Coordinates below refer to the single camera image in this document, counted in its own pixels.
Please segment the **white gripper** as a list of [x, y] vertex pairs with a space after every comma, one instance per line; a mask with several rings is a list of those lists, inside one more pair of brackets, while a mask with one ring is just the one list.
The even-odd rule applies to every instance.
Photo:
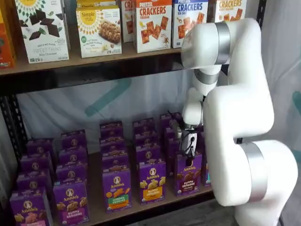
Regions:
[[192, 157], [195, 157], [198, 132], [196, 130], [184, 130], [182, 132], [181, 152], [187, 156], [186, 166], [192, 165]]

